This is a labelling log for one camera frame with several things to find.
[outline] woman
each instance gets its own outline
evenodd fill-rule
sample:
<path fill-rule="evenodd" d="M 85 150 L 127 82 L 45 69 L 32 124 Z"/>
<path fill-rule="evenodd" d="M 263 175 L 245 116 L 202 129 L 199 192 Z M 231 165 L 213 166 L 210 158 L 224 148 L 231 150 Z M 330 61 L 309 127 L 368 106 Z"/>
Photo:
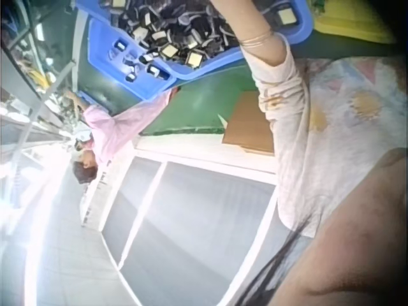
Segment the woman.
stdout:
<path fill-rule="evenodd" d="M 406 78 L 387 60 L 345 59 L 310 67 L 307 86 L 251 0 L 212 2 L 258 86 L 279 217 L 295 231 L 237 305 L 394 305 L 406 286 Z M 276 286 L 297 233 L 316 237 Z"/>
<path fill-rule="evenodd" d="M 92 130 L 92 138 L 81 146 L 84 151 L 73 163 L 75 177 L 80 184 L 92 182 L 98 166 L 107 164 L 123 146 L 143 131 L 166 107 L 177 89 L 167 91 L 153 101 L 144 101 L 115 117 L 97 105 L 89 105 L 71 91 L 66 97 L 84 111 L 84 118 Z"/>

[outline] blue plastic crate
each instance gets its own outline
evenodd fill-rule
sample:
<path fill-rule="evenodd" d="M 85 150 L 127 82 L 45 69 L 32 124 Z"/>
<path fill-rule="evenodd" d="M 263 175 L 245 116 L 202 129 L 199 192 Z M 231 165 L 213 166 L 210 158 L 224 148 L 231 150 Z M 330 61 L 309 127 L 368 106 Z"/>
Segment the blue plastic crate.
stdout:
<path fill-rule="evenodd" d="M 299 25 L 294 26 L 290 29 L 284 29 L 281 31 L 281 33 L 285 35 L 289 43 L 293 45 L 296 43 L 301 43 L 310 36 L 313 30 L 313 18 L 306 0 L 290 0 L 290 2 L 293 5 L 294 10 L 296 11 L 296 15 L 299 19 Z M 98 6 L 97 0 L 77 0 L 77 6 L 88 11 L 96 18 L 109 23 L 109 13 L 105 10 L 102 10 Z M 120 29 L 116 29 L 116 31 L 117 33 L 121 33 L 121 35 L 126 35 L 125 32 Z M 213 59 L 205 61 L 203 65 L 198 69 L 192 69 L 189 66 L 171 61 L 164 61 L 162 59 L 156 59 L 156 62 L 159 64 L 159 66 L 165 68 L 166 71 L 168 71 L 176 78 L 179 78 L 181 80 L 194 80 L 195 78 L 198 78 L 208 72 L 231 64 L 232 62 L 238 61 L 243 58 L 244 56 L 242 55 L 240 48 L 237 47 L 219 54 Z"/>
<path fill-rule="evenodd" d="M 155 78 L 144 71 L 145 65 L 137 61 L 140 72 L 134 82 L 128 82 L 126 76 L 130 74 L 131 67 L 123 63 L 123 58 L 125 55 L 131 54 L 135 59 L 138 59 L 145 53 L 145 50 L 139 47 L 125 32 L 121 33 L 102 21 L 96 19 L 90 21 L 88 40 L 88 61 L 100 72 L 113 78 L 142 100 L 154 99 L 177 81 L 177 78 L 171 73 L 168 80 Z M 114 59 L 110 59 L 109 51 L 114 48 L 113 46 L 118 41 L 126 48 L 123 52 L 118 51 Z M 153 61 L 152 64 L 167 71 L 162 62 Z"/>

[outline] electronic component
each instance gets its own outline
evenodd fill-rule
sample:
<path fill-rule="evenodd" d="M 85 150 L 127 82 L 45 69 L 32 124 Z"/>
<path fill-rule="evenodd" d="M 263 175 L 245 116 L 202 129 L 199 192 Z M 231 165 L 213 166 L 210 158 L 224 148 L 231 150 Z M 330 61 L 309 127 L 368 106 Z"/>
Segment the electronic component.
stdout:
<path fill-rule="evenodd" d="M 284 10 L 278 11 L 278 15 L 283 25 L 295 24 L 298 22 L 298 19 L 291 8 L 285 8 Z"/>
<path fill-rule="evenodd" d="M 188 47 L 188 49 L 194 49 L 195 47 L 198 46 L 198 42 L 195 40 L 193 35 L 189 35 L 186 38 L 186 45 Z"/>
<path fill-rule="evenodd" d="M 127 44 L 124 43 L 124 42 L 121 41 L 121 40 L 118 40 L 118 41 L 116 41 L 114 47 L 115 47 L 117 50 L 123 52 L 123 51 L 125 51 L 125 49 L 126 49 L 126 47 L 127 47 Z"/>
<path fill-rule="evenodd" d="M 166 38 L 167 40 L 167 33 L 166 31 L 160 31 L 152 34 L 152 39 L 154 41 L 160 40 L 161 38 Z"/>
<path fill-rule="evenodd" d="M 123 57 L 123 63 L 130 68 L 137 62 L 148 66 L 161 58 L 198 69 L 205 61 L 239 46 L 230 25 L 208 1 L 179 5 L 174 0 L 99 0 L 99 5 L 111 13 L 114 27 L 125 30 L 145 50 L 137 58 Z M 298 22 L 289 1 L 266 5 L 277 29 Z M 116 51 L 110 51 L 111 59 L 128 47 L 125 41 L 120 43 Z"/>
<path fill-rule="evenodd" d="M 169 73 L 161 70 L 160 68 L 154 66 L 153 64 L 149 64 L 146 66 L 146 72 L 160 80 L 168 80 L 170 78 Z"/>
<path fill-rule="evenodd" d="M 110 7 L 124 10 L 126 7 L 126 0 L 111 0 Z"/>
<path fill-rule="evenodd" d="M 156 57 L 159 57 L 159 52 L 153 51 L 153 52 L 149 52 L 149 53 L 146 53 L 144 55 L 141 55 L 139 57 L 139 61 L 142 64 L 147 65 L 148 63 L 153 61 Z"/>
<path fill-rule="evenodd" d="M 119 18 L 118 14 L 110 14 L 110 25 L 112 27 L 119 27 Z"/>
<path fill-rule="evenodd" d="M 193 69 L 197 69 L 201 66 L 203 60 L 203 54 L 200 54 L 197 51 L 191 51 L 187 57 L 186 65 L 192 67 Z"/>
<path fill-rule="evenodd" d="M 130 72 L 127 76 L 126 76 L 126 81 L 128 82 L 134 82 L 136 80 L 137 76 L 134 72 Z"/>
<path fill-rule="evenodd" d="M 278 27 L 295 26 L 299 24 L 295 11 L 289 3 L 274 6 L 272 11 L 275 23 Z"/>
<path fill-rule="evenodd" d="M 161 51 L 160 54 L 165 56 L 167 59 L 171 59 L 174 55 L 177 54 L 179 50 L 171 44 L 165 46 Z"/>
<path fill-rule="evenodd" d="M 135 41 L 139 42 L 144 40 L 148 34 L 149 30 L 146 29 L 145 27 L 137 27 L 136 29 L 133 30 L 132 37 Z"/>

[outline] fluorescent light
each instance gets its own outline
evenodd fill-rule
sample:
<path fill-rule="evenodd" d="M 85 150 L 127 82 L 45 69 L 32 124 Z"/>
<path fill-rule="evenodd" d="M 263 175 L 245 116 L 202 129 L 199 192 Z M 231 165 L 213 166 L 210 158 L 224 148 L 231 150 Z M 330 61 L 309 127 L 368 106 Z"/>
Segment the fluorescent light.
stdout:
<path fill-rule="evenodd" d="M 38 40 L 45 41 L 44 33 L 43 33 L 43 25 L 42 24 L 38 24 L 36 26 L 36 34 L 37 34 L 37 39 Z"/>
<path fill-rule="evenodd" d="M 49 108 L 52 112 L 54 112 L 54 113 L 60 113 L 60 112 L 61 112 L 61 109 L 59 108 L 59 106 L 56 105 L 56 104 L 55 104 L 54 102 L 52 102 L 51 100 L 46 100 L 46 101 L 44 102 L 44 104 L 47 105 L 48 108 Z"/>
<path fill-rule="evenodd" d="M 8 110 L 5 107 L 0 106 L 0 115 L 7 115 Z"/>
<path fill-rule="evenodd" d="M 54 59 L 52 59 L 51 57 L 47 57 L 45 59 L 45 62 L 47 63 L 47 65 L 51 66 L 54 63 Z"/>
<path fill-rule="evenodd" d="M 41 171 L 33 167 L 26 167 L 24 169 L 21 169 L 20 173 L 27 180 L 33 182 L 40 177 Z"/>
<path fill-rule="evenodd" d="M 52 72 L 47 72 L 47 77 L 50 79 L 51 83 L 54 83 L 57 80 Z"/>
<path fill-rule="evenodd" d="M 30 118 L 25 115 L 22 115 L 21 113 L 8 113 L 7 116 L 19 122 L 23 122 L 23 123 L 30 122 Z"/>

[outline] white wall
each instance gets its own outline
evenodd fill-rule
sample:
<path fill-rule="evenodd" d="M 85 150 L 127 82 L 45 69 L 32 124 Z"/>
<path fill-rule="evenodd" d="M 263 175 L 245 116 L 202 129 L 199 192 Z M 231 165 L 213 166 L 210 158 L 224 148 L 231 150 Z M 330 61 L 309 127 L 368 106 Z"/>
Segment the white wall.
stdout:
<path fill-rule="evenodd" d="M 240 168 L 276 173 L 277 164 L 273 156 L 246 153 L 236 145 L 222 143 L 224 135 L 163 135 L 144 136 L 136 148 L 179 157 L 211 161 Z"/>

